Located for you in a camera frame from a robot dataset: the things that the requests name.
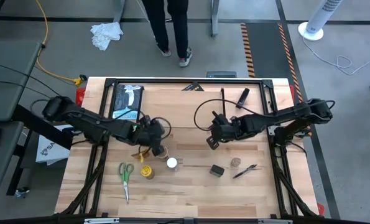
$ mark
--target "black box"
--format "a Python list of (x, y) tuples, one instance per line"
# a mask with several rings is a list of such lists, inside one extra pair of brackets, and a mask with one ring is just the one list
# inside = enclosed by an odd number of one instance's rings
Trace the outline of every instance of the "black box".
[(215, 175), (217, 177), (221, 177), (223, 175), (224, 168), (218, 167), (216, 165), (212, 165), (210, 174)]

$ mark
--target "floor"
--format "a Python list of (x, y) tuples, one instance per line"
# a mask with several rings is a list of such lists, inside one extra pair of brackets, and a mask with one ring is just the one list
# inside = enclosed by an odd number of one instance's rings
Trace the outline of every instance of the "floor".
[[(49, 17), (111, 18), (112, 1), (55, 0), (40, 1)], [(91, 44), (91, 26), (100, 22), (49, 22), (49, 40), (41, 56), (42, 65), (56, 74), (76, 78), (87, 76), (122, 77), (205, 77), (207, 71), (235, 71), (238, 77), (247, 77), (247, 63), (239, 23), (247, 25), (250, 48), (254, 59), (256, 77), (288, 76), (289, 70), (280, 72), (282, 54), (277, 22), (283, 24), (285, 38), (290, 46), (297, 80), (303, 99), (322, 98), (335, 100), (333, 120), (316, 126), (315, 135), (305, 139), (310, 172), (318, 202), (325, 206), (326, 216), (334, 212), (330, 191), (323, 185), (329, 177), (339, 216), (344, 220), (370, 222), (370, 65), (353, 76), (341, 73), (337, 68), (317, 59), (298, 35), (297, 24), (309, 19), (319, 5), (319, 0), (221, 0), (220, 34), (210, 37), (210, 24), (205, 23), (210, 13), (207, 0), (190, 0), (188, 17), (190, 45), (194, 57), (188, 68), (177, 67), (172, 25), (168, 31), (173, 57), (162, 58), (154, 45), (154, 37), (148, 23), (122, 22), (123, 38), (111, 42), (107, 51), (99, 51)], [(34, 0), (6, 0), (0, 16), (40, 17)], [(128, 0), (124, 12), (126, 19), (143, 19), (136, 1)], [(335, 61), (337, 55), (345, 55), (354, 62), (352, 69), (370, 61), (370, 0), (345, 0), (326, 25), (325, 36), (318, 42), (309, 43), (320, 56)], [(3, 21), (0, 19), (0, 40), (42, 41), (45, 34), (43, 22)], [(270, 42), (277, 47), (272, 49)], [(75, 87), (34, 69), (32, 76), (48, 83), (62, 95), (75, 96)], [(29, 87), (41, 90), (32, 80)], [(35, 93), (25, 91), (21, 104), (29, 106), (38, 99)], [(35, 107), (40, 111), (42, 105)], [(317, 147), (317, 136), (325, 160), (327, 174), (318, 168), (322, 163)], [(15, 159), (6, 174), (0, 190), (0, 219), (50, 215), (53, 212), (62, 181), (64, 168), (43, 167), (33, 170), (31, 178), (23, 178), (31, 194), (25, 199), (4, 196), (4, 187), (12, 175)]]

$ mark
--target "white bottle cap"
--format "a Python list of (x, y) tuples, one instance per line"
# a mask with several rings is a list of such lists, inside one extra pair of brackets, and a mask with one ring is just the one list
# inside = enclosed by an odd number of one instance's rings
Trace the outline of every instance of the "white bottle cap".
[(167, 160), (167, 166), (169, 168), (175, 168), (177, 165), (178, 165), (178, 162), (177, 162), (176, 158), (169, 158)]

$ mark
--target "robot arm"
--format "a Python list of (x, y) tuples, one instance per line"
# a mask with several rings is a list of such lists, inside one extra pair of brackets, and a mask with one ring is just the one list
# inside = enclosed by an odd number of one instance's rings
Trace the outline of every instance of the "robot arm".
[(327, 101), (311, 99), (293, 107), (279, 110), (267, 115), (247, 114), (231, 118), (231, 122), (223, 114), (216, 114), (210, 126), (211, 136), (207, 143), (212, 150), (219, 146), (219, 142), (243, 140), (252, 138), (263, 132), (266, 127), (275, 126), (284, 122), (293, 121), (286, 127), (277, 127), (275, 143), (283, 146), (290, 142), (297, 132), (311, 124), (325, 124), (333, 117)]
[(149, 116), (141, 118), (139, 124), (128, 120), (107, 119), (63, 96), (49, 100), (42, 114), (49, 121), (65, 121), (83, 131), (85, 138), (93, 144), (100, 145), (112, 136), (132, 146), (149, 146), (154, 156), (164, 151), (160, 145), (164, 128), (159, 121), (150, 119)]

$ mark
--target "black pants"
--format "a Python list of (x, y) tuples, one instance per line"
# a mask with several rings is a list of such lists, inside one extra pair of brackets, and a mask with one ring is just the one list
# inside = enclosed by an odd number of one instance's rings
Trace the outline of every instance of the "black pants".
[[(186, 57), (188, 47), (187, 37), (187, 9), (188, 0), (167, 0), (168, 13), (171, 15), (173, 29), (175, 31), (175, 40), (177, 43), (178, 56)], [(167, 50), (169, 41), (167, 29), (165, 28), (165, 12), (164, 0), (142, 0), (145, 5), (147, 16), (157, 41), (157, 45), (161, 50)]]

